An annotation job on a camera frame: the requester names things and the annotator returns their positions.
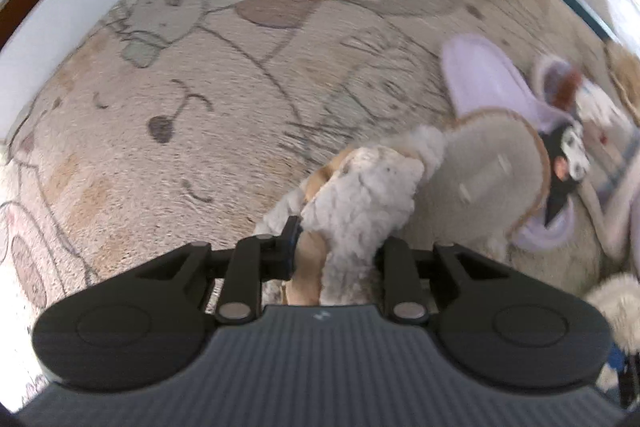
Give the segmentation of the purple Kuromi slipper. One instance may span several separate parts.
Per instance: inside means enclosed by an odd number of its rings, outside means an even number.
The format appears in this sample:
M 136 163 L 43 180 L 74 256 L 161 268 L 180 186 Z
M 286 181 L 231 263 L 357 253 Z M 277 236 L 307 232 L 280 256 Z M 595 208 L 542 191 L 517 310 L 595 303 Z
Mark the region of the purple Kuromi slipper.
M 544 142 L 551 167 L 549 195 L 541 210 L 516 232 L 516 246 L 550 251 L 567 243 L 575 228 L 570 195 L 589 170 L 582 125 L 536 98 L 503 50 L 480 35 L 457 35 L 446 41 L 440 64 L 457 115 L 481 108 L 507 109 L 531 124 Z

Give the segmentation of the striped knit slipper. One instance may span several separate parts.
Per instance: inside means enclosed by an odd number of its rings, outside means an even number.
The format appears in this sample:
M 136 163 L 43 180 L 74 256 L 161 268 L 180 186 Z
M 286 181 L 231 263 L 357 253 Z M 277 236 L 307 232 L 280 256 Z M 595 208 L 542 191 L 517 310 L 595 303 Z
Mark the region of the striped knit slipper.
M 626 256 L 639 209 L 639 128 L 597 83 L 556 55 L 537 58 L 529 77 L 536 98 L 582 124 L 590 161 L 578 193 L 608 257 Z

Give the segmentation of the cartoon patterned door mat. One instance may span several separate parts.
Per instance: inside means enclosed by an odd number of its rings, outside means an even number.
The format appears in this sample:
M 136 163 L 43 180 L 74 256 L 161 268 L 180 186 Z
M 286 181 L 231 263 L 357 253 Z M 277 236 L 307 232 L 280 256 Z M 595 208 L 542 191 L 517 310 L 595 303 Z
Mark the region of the cartoon patterned door mat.
M 355 142 L 456 113 L 442 46 L 547 54 L 608 96 L 627 52 L 561 0 L 119 0 L 54 70 L 1 156 L 1 401 L 47 387 L 37 317 L 195 239 L 258 231 Z

